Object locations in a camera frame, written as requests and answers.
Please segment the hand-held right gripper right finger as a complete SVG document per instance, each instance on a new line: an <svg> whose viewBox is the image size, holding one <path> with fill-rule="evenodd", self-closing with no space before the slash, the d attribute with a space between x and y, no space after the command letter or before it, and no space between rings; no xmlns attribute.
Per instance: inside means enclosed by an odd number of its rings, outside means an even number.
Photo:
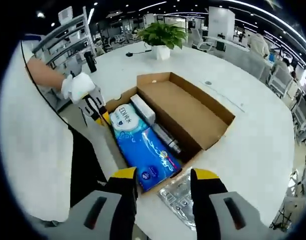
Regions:
<svg viewBox="0 0 306 240"><path fill-rule="evenodd" d="M192 168L191 197L198 240L266 240L268 228L258 210L235 191L228 191L218 175Z"/></svg>

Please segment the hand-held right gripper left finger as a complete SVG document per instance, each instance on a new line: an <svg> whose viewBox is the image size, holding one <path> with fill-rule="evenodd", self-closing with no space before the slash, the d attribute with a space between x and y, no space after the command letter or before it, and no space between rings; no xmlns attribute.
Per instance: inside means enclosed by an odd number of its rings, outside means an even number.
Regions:
<svg viewBox="0 0 306 240"><path fill-rule="evenodd" d="M130 240L137 197L137 168L118 170L103 191L93 191L72 208L67 239Z"/></svg>

